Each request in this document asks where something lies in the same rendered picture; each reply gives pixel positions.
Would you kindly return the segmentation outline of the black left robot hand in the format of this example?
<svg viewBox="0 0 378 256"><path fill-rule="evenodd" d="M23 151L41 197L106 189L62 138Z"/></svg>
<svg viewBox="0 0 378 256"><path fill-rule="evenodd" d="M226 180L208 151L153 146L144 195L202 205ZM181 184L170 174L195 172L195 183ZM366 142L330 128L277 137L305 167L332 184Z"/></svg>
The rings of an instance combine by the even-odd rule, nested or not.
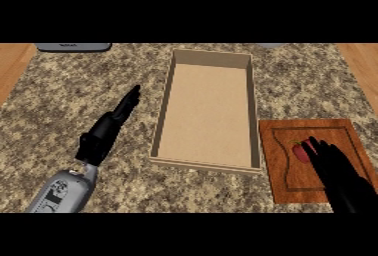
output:
<svg viewBox="0 0 378 256"><path fill-rule="evenodd" d="M136 85L121 99L115 109L106 112L90 130L79 136L75 159L99 166L110 151L116 136L134 107L139 104L140 86Z"/></svg>

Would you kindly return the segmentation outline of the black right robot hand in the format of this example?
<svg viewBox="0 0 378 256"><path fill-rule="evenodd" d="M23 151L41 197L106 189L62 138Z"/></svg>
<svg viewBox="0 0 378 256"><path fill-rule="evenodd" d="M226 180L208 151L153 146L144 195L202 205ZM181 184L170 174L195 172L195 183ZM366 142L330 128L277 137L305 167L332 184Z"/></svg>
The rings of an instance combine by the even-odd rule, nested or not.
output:
<svg viewBox="0 0 378 256"><path fill-rule="evenodd" d="M301 147L325 186L325 194L336 214L378 214L378 193L373 185L359 175L353 164L333 144L313 136Z"/></svg>

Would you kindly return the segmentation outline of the brown wooden cutting board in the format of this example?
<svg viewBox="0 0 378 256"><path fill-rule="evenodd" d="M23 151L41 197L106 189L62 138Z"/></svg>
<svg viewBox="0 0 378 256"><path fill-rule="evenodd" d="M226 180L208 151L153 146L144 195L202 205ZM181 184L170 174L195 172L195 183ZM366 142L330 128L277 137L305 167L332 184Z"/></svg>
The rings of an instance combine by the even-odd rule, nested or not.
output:
<svg viewBox="0 0 378 256"><path fill-rule="evenodd" d="M260 120L258 128L276 204L328 201L311 163L302 162L292 151L295 142L310 136L339 148L359 175L378 189L378 173L348 119Z"/></svg>

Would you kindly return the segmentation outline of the red bell pepper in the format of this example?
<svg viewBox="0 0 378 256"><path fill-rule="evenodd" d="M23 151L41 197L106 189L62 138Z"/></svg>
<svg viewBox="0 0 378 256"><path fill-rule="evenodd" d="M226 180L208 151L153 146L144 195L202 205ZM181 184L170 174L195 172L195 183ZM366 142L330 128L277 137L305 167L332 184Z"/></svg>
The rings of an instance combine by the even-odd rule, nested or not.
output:
<svg viewBox="0 0 378 256"><path fill-rule="evenodd" d="M302 143L305 143L308 146L311 146L311 142L308 139L298 141L298 140L292 140L292 153L297 157L297 159L302 162L302 163L308 163L310 162L310 158L308 155L305 153L305 150L302 148Z"/></svg>

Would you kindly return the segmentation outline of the open cardboard box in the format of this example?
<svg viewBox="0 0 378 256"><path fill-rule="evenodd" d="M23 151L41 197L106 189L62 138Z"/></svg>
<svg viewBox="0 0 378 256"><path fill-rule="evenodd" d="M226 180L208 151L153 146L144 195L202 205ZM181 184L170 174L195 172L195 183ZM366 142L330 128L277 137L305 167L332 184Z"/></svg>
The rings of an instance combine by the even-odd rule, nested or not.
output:
<svg viewBox="0 0 378 256"><path fill-rule="evenodd" d="M172 51L149 159L199 170L261 171L251 55Z"/></svg>

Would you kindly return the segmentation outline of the grey flat appliance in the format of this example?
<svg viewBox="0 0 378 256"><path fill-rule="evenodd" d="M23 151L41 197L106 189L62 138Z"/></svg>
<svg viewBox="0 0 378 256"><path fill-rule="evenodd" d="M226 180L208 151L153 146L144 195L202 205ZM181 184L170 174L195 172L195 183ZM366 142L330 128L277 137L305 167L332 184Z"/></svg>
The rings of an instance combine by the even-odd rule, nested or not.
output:
<svg viewBox="0 0 378 256"><path fill-rule="evenodd" d="M37 43L43 52L103 52L110 49L110 43Z"/></svg>

